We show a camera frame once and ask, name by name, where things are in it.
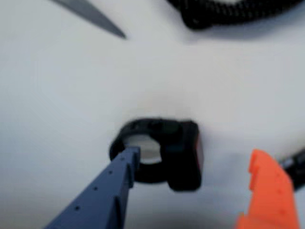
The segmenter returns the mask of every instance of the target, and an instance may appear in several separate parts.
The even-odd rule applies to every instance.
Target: small hole
[[[285,214],[286,214],[286,211],[283,210],[283,209],[281,209],[281,210],[279,211],[279,213],[280,213],[281,215],[285,215]]]

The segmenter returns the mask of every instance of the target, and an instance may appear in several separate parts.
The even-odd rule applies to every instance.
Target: black coiled cable
[[[303,0],[241,0],[234,4],[214,0],[168,0],[191,29],[234,25],[280,14]]]

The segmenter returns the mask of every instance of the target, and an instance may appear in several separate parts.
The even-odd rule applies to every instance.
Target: knife blade
[[[87,0],[51,0],[90,21],[94,25],[107,30],[121,38],[126,38],[125,34],[111,22],[101,11]]]

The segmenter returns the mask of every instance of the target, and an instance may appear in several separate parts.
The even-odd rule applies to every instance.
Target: orange tool
[[[289,176],[267,153],[255,149],[249,172],[252,200],[236,229],[300,229]]]

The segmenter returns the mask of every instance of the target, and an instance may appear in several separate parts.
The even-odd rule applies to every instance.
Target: blue tool
[[[122,229],[140,149],[129,147],[45,229]]]

